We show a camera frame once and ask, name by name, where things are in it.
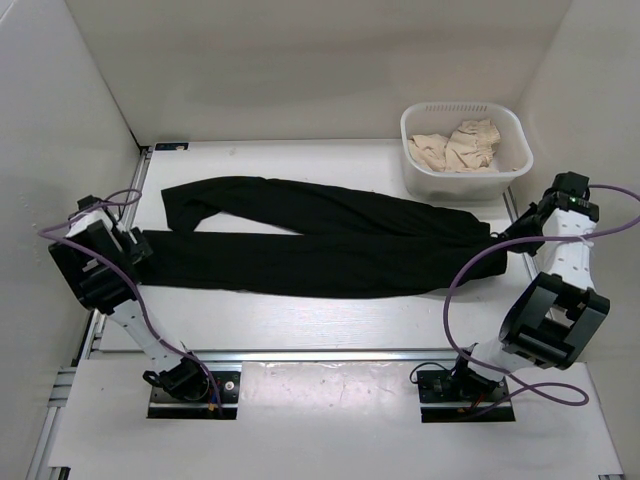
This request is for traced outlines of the black trousers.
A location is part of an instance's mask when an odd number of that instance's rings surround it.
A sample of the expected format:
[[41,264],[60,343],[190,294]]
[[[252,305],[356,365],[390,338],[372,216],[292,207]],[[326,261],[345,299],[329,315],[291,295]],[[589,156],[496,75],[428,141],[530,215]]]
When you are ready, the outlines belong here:
[[473,214],[337,186],[229,176],[165,189],[147,286],[312,298],[419,295],[504,274]]

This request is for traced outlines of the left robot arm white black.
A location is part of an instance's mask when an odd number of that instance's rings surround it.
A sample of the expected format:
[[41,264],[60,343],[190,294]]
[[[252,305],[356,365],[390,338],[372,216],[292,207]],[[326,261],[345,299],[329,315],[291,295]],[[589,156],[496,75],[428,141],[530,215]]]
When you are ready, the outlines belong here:
[[114,321],[151,362],[143,379],[170,397],[183,402],[219,400],[208,367],[185,345],[156,325],[139,290],[137,268],[152,250],[137,228],[126,227],[114,209],[136,203],[141,192],[118,201],[92,195],[77,202],[68,219],[46,227],[38,235],[51,242],[49,254],[78,302]]

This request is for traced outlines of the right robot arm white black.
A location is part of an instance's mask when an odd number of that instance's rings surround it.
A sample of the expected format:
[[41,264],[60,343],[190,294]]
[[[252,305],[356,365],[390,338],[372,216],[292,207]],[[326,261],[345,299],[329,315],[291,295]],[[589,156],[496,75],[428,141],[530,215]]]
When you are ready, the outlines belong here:
[[[501,241],[533,236],[577,236],[594,231],[599,207],[589,201],[589,179],[558,174],[539,203],[499,235]],[[571,366],[610,311],[610,301],[597,294],[590,273],[591,246],[578,242],[542,241],[513,245],[515,253],[541,255],[544,270],[508,311],[499,335],[465,350],[449,375],[449,387],[460,399],[490,394],[506,374],[538,367]]]

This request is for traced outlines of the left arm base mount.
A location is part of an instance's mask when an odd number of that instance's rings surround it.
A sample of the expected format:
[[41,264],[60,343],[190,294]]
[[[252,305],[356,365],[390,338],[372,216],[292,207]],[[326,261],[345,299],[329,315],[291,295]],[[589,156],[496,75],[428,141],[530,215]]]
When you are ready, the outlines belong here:
[[175,398],[163,390],[158,381],[151,383],[147,407],[148,419],[161,420],[235,420],[238,413],[240,370],[214,371],[220,397],[212,387],[200,387],[184,398]]

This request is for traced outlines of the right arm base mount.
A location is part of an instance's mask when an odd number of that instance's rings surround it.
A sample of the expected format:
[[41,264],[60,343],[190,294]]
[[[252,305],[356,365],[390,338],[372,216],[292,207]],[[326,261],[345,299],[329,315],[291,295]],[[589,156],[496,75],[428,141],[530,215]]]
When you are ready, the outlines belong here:
[[423,424],[516,420],[504,380],[481,380],[466,367],[447,368],[428,361],[410,372],[409,381],[417,387]]

